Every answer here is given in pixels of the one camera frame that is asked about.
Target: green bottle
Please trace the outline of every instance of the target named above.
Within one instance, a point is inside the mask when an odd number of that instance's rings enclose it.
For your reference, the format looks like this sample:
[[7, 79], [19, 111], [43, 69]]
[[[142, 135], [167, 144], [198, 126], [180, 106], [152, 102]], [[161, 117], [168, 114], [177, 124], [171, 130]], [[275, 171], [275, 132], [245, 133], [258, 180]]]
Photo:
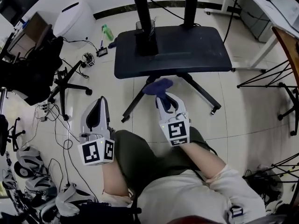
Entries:
[[112, 31], [111, 31], [111, 29], [110, 29], [109, 27], [107, 27], [106, 24], [104, 24], [104, 25], [102, 26], [102, 30], [104, 31], [104, 33], [106, 34], [106, 36], [108, 37], [108, 39], [109, 39], [110, 41], [113, 41], [114, 36], [113, 36], [113, 34], [112, 34]]

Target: chair caster wheel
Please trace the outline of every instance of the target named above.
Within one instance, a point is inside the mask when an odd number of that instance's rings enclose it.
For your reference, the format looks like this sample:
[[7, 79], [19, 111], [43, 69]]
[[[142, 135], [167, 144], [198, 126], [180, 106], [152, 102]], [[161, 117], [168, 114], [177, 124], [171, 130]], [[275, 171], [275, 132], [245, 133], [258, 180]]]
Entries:
[[55, 103], [55, 99], [54, 98], [48, 99], [48, 102], [53, 104], [53, 103]]
[[130, 116], [127, 116], [127, 117], [124, 117], [121, 121], [122, 121], [122, 123], [124, 123], [124, 122], [128, 121], [129, 119], [130, 119]]
[[211, 111], [211, 115], [214, 115], [216, 111], [217, 111], [217, 109], [213, 108], [212, 111]]
[[64, 115], [64, 121], [68, 121], [69, 120], [69, 116], [67, 114]]
[[86, 95], [92, 95], [93, 91], [91, 89], [88, 89], [88, 90], [85, 91], [85, 94]]

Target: baseboard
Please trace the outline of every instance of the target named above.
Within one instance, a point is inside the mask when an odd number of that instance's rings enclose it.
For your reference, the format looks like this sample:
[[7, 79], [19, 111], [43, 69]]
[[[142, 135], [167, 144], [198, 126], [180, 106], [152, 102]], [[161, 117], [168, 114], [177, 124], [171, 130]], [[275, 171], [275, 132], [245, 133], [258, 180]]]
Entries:
[[[163, 7], [185, 7], [185, 1], [184, 0], [167, 0], [167, 1], [158, 1], [158, 3], [163, 6]], [[153, 2], [148, 2], [149, 8], [159, 8], [156, 4]], [[216, 9], [216, 10], [221, 10], [222, 4], [218, 3], [211, 3], [211, 2], [197, 2], [197, 8], [210, 8], [210, 9]], [[232, 11], [233, 7], [228, 7], [228, 11]], [[131, 11], [136, 11], [136, 5], [131, 4], [131, 5], [125, 5], [121, 7], [116, 7], [112, 8], [109, 10], [105, 10], [102, 12], [95, 13], [93, 16], [94, 18], [101, 19], [104, 17], [116, 15], [116, 14], [121, 14], [121, 13], [126, 13], [126, 12], [131, 12]], [[241, 9], [235, 8], [236, 13], [240, 13]]]

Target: white tile floor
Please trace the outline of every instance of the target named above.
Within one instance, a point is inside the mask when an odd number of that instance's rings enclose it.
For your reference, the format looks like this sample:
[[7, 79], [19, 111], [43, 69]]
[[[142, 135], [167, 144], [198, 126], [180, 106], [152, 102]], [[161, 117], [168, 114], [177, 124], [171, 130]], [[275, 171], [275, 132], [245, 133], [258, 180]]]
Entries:
[[[178, 15], [184, 16], [184, 9], [170, 8]], [[179, 25], [182, 21], [162, 9], [151, 9], [151, 17], [156, 18], [156, 26]], [[98, 47], [101, 38], [101, 26], [107, 24], [114, 35], [135, 28], [138, 20], [137, 12], [129, 12], [106, 17], [97, 20], [97, 30], [91, 41]], [[195, 22], [203, 26], [215, 27], [222, 38], [225, 36], [229, 18], [220, 15], [206, 15], [202, 9], [198, 9]], [[232, 61], [244, 62], [252, 58], [263, 44], [255, 41], [251, 33], [240, 20], [233, 20], [228, 39], [225, 43]], [[71, 64], [75, 64], [85, 52], [95, 55], [94, 48], [86, 45], [81, 49], [75, 49], [70, 44], [65, 44], [61, 57]], [[96, 58], [96, 64], [91, 68], [85, 68], [83, 72], [90, 76], [88, 80], [78, 74], [72, 78], [72, 83], [86, 85], [93, 90], [92, 96], [87, 96], [83, 91], [68, 90], [66, 101], [66, 113], [70, 115], [71, 132], [78, 136], [80, 132], [80, 118], [85, 108], [94, 100], [105, 96], [108, 100], [111, 127], [116, 130], [126, 129], [142, 136], [156, 155], [162, 155], [167, 149], [158, 126], [158, 110], [152, 96], [144, 96], [135, 108], [131, 119], [121, 122], [122, 114], [143, 87], [146, 77], [119, 80], [114, 76], [115, 49], [109, 50], [109, 54]], [[269, 66], [274, 66], [285, 60], [285, 54], [278, 44], [272, 52], [266, 56], [265, 61]], [[240, 88], [237, 85], [259, 73], [256, 71], [193, 73], [192, 77], [204, 89], [206, 89], [221, 105], [222, 108], [214, 116], [210, 115], [211, 106], [189, 84], [178, 77], [168, 77], [174, 81], [174, 86], [169, 89], [184, 100], [187, 111], [192, 119], [192, 125], [196, 127], [214, 148], [219, 156], [240, 174], [248, 168], [255, 169], [258, 164], [270, 165], [299, 152], [298, 137], [290, 137], [293, 129], [294, 118], [290, 116], [283, 121], [278, 121], [277, 114], [284, 112], [290, 105], [289, 99], [283, 90], [277, 88]], [[284, 82], [295, 85], [292, 76], [284, 78]], [[36, 129], [37, 120], [34, 119], [35, 107], [28, 106], [21, 98], [9, 93], [9, 99], [4, 103], [4, 114], [9, 124], [12, 125], [16, 117], [21, 117], [18, 129], [26, 130], [26, 135], [19, 138], [19, 145], [36, 137], [30, 142], [42, 153], [45, 164], [51, 158], [57, 159], [63, 169], [63, 184], [66, 184], [66, 171], [63, 160], [63, 150], [55, 141], [55, 123], [40, 122]], [[67, 139], [67, 131], [60, 121], [56, 125], [57, 141], [63, 144]], [[73, 148], [70, 155], [80, 174], [95, 194], [100, 197], [103, 191], [101, 166], [85, 167], [82, 165], [76, 148], [78, 142], [73, 140]], [[13, 162], [16, 161], [12, 146], [8, 145]], [[88, 191], [86, 184], [79, 177], [71, 165], [67, 152], [66, 165], [69, 179], [75, 182], [82, 190]], [[61, 172], [58, 164], [51, 165], [53, 179], [57, 185], [61, 180]], [[24, 181], [18, 179], [20, 187], [24, 188]], [[286, 190], [284, 198], [291, 197], [290, 187]]]

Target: black office chair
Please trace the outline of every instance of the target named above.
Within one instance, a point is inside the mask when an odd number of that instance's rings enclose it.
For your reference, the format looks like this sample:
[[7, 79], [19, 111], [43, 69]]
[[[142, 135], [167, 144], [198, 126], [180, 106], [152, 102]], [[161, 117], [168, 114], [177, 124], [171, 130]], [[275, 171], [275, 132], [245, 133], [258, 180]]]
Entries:
[[25, 134], [25, 130], [22, 132], [16, 133], [17, 121], [20, 120], [20, 117], [16, 118], [14, 125], [8, 129], [8, 121], [6, 120], [3, 114], [0, 114], [0, 155], [3, 156], [6, 151], [7, 142], [13, 141], [13, 149], [16, 152], [19, 147], [17, 144], [17, 138], [21, 134]]
[[92, 94], [92, 90], [85, 86], [69, 84], [71, 76], [76, 69], [83, 64], [79, 61], [64, 78], [58, 73], [55, 79], [57, 87], [51, 92], [56, 71], [62, 65], [59, 55], [63, 46], [63, 38], [58, 37], [47, 41], [37, 49], [32, 49], [27, 59], [19, 60], [15, 63], [7, 63], [0, 60], [0, 87], [6, 87], [17, 93], [29, 105], [41, 103], [49, 98], [49, 102], [54, 102], [54, 96], [60, 92], [61, 110], [64, 120], [68, 120], [65, 114], [65, 89], [86, 90], [87, 95]]

